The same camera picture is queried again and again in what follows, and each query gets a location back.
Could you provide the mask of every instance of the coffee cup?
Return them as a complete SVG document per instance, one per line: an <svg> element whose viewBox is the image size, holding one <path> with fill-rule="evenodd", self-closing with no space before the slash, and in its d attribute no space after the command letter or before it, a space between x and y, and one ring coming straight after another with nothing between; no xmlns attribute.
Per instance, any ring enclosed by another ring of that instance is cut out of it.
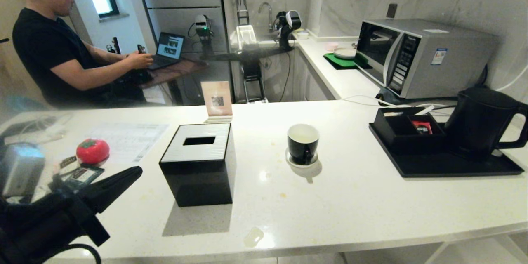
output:
<svg viewBox="0 0 528 264"><path fill-rule="evenodd" d="M288 129L288 151L296 164L311 164L318 142L319 132L311 125L296 124Z"/></svg>

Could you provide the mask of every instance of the man's arm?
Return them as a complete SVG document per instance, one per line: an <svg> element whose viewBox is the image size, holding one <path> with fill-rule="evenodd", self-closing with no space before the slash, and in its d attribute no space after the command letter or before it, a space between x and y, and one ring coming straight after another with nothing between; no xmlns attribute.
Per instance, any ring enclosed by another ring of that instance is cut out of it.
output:
<svg viewBox="0 0 528 264"><path fill-rule="evenodd" d="M111 53L111 52L107 52L105 50L102 50L100 48L97 48L91 44L88 44L86 42L83 41L83 43L85 44L88 52L90 53L90 55L92 56L92 58L94 58L94 60L97 62L97 63L100 63L100 64L104 64L104 65L108 65L108 64L113 64L113 63L117 63L119 61L122 61L123 59L126 58L125 55L118 55L116 53Z"/></svg>
<svg viewBox="0 0 528 264"><path fill-rule="evenodd" d="M151 54L132 53L108 66L84 69L76 59L72 59L51 68L51 71L72 87L86 91L109 84L132 69L146 68L152 63Z"/></svg>

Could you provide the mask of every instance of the black t-shirt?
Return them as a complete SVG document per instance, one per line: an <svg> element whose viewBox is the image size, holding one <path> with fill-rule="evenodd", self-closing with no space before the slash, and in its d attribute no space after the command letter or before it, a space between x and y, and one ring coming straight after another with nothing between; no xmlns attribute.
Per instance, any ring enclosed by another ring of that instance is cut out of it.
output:
<svg viewBox="0 0 528 264"><path fill-rule="evenodd" d="M76 59L84 69L101 67L79 36L61 19L56 21L24 8L13 28L13 44L44 98L58 108L104 108L110 85L80 91L51 68Z"/></svg>

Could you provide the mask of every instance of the microwave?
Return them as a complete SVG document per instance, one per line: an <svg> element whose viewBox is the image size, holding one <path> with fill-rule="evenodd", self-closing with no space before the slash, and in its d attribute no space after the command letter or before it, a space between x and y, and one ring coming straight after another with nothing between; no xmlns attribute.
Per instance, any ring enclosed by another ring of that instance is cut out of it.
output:
<svg viewBox="0 0 528 264"><path fill-rule="evenodd" d="M364 20L355 61L401 98L455 97L478 83L495 35L422 19Z"/></svg>

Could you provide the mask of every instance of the laptop screen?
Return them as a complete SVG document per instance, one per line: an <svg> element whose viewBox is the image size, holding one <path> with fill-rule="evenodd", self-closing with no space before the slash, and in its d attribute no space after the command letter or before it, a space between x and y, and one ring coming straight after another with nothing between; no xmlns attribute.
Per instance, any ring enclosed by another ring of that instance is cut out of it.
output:
<svg viewBox="0 0 528 264"><path fill-rule="evenodd" d="M161 32L157 54L172 59L179 59L179 55L182 52L183 38L181 35Z"/></svg>

